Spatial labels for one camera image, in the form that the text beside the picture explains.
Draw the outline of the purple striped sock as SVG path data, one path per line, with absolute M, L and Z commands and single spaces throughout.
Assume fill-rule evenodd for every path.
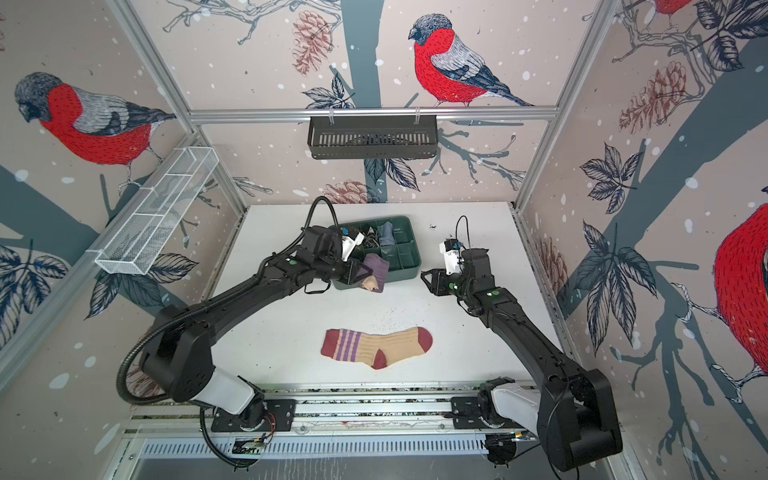
M 389 273 L 389 262 L 377 254 L 367 254 L 363 264 L 362 272 L 364 278 L 360 286 L 373 293 L 382 293 Z

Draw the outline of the beige maroon striped sock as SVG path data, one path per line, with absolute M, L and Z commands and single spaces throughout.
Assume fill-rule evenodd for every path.
M 373 370 L 382 370 L 400 361 L 423 355 L 432 345 L 433 337 L 423 327 L 386 335 L 329 329 L 320 353 L 335 361 L 362 363 Z

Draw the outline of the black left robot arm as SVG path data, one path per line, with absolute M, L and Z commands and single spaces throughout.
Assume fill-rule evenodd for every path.
M 265 258 L 240 284 L 190 307 L 162 309 L 121 363 L 118 395 L 133 405 L 171 399 L 217 408 L 248 429 L 259 426 L 267 415 L 263 392 L 216 366 L 213 346 L 259 310 L 316 280 L 348 279 L 358 269 L 348 258 L 361 240 L 338 226 L 306 227 L 296 244 Z

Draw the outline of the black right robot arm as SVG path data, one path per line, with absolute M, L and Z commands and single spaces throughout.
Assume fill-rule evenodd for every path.
M 586 370 L 556 347 L 528 318 L 517 298 L 497 286 L 487 250 L 466 249 L 460 268 L 420 274 L 435 296 L 453 296 L 464 311 L 501 338 L 530 374 L 536 389 L 498 378 L 478 396 L 482 417 L 492 425 L 515 422 L 531 431 L 550 464 L 565 472 L 623 450 L 610 382 Z

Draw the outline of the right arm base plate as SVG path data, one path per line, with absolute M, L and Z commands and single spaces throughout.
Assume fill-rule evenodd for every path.
M 476 396 L 455 396 L 450 399 L 449 412 L 444 415 L 457 430 L 523 429 L 521 424 L 509 419 L 491 420 L 481 410 Z

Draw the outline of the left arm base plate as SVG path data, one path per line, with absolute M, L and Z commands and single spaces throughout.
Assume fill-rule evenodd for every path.
M 297 402 L 294 399 L 267 399 L 233 415 L 216 408 L 211 430 L 215 433 L 288 432 L 292 428 Z

